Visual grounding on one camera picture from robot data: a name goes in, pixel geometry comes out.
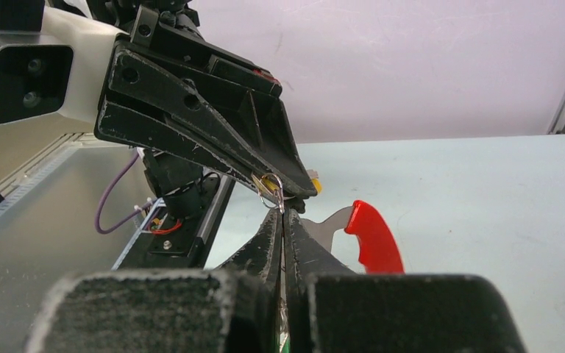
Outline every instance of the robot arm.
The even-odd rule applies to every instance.
[[[12,21],[13,2],[33,21]],[[88,0],[95,21],[43,0],[0,1],[0,124],[55,112],[89,121],[99,139],[163,152],[255,190],[276,175],[301,210],[317,192],[282,86],[207,43],[187,3]]]

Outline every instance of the table surface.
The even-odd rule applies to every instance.
[[[40,303],[57,280],[73,271],[108,271],[136,230],[127,222],[100,235],[93,225],[99,196],[132,152],[117,145],[73,148],[0,217],[0,352],[22,350]],[[148,195],[138,164],[107,200],[103,226],[122,219]]]
[[[477,274],[503,294],[530,352],[565,352],[565,135],[300,145],[322,221],[362,199],[399,244],[408,273]],[[207,267],[257,231],[265,207],[235,188]],[[355,271],[358,243],[333,254]]]

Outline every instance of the yellow object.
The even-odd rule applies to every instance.
[[[269,179],[262,179],[261,180],[263,182],[263,184],[270,190],[270,191],[276,191],[278,190],[278,185],[274,184],[272,181],[270,181]]]
[[[315,185],[315,189],[317,189],[317,194],[319,195],[321,193],[321,183],[319,182],[319,179],[311,179],[311,182]]]

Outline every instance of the metal table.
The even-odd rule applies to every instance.
[[[69,135],[0,183],[0,352],[19,352],[45,292],[64,274],[108,270],[136,229],[127,223],[99,235],[99,196],[130,159],[124,146]],[[102,223],[143,204],[143,166],[124,176],[107,200]]]

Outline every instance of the light blue table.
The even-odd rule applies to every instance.
[[[321,221],[355,199],[391,227],[408,273],[468,273],[503,294],[529,352],[565,352],[565,135],[320,143],[299,147],[324,191],[307,203]],[[241,186],[207,267],[257,231],[265,207]],[[333,254],[356,271],[358,243]]]

